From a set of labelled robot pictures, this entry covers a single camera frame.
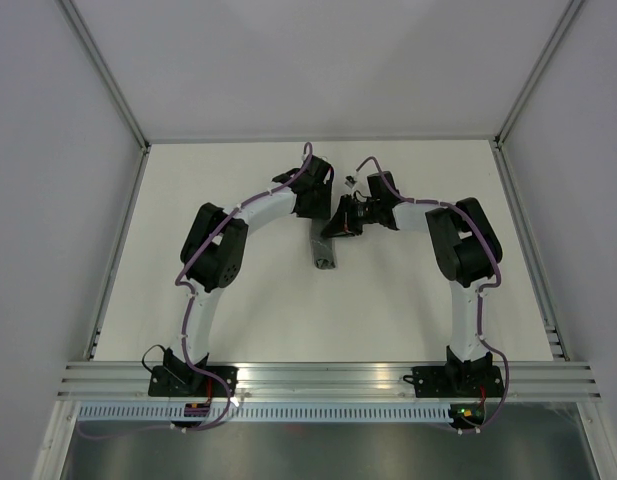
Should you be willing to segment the grey cloth napkin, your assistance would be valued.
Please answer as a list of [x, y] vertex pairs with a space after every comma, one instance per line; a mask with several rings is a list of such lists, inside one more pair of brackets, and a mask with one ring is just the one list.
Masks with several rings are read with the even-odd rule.
[[334, 270], [337, 268], [333, 241], [322, 236], [322, 230], [327, 220], [312, 219], [309, 229], [309, 243], [313, 265], [319, 270]]

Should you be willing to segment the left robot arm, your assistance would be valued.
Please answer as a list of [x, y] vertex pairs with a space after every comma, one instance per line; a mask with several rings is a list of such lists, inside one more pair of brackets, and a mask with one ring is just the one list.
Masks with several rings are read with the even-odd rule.
[[224, 209], [203, 204], [180, 253], [175, 284], [187, 289], [188, 303], [177, 339], [163, 348], [162, 363], [151, 369], [151, 397], [208, 396], [226, 383], [207, 367], [210, 332], [219, 300], [240, 272], [248, 236], [288, 216], [326, 220], [331, 212], [334, 168], [310, 153], [302, 165], [272, 179], [270, 187]]

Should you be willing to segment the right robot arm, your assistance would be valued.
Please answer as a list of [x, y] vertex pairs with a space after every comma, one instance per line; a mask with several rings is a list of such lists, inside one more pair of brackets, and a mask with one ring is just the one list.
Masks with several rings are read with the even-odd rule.
[[445, 363], [415, 366], [403, 381], [419, 399], [502, 397], [506, 383], [494, 357], [503, 353], [485, 339], [484, 306], [487, 291], [501, 284], [503, 250], [481, 204], [473, 197], [455, 204], [408, 199], [389, 172], [372, 174], [367, 183], [367, 196], [352, 191], [340, 198], [321, 235], [359, 236], [368, 224], [427, 233], [451, 290], [452, 330]]

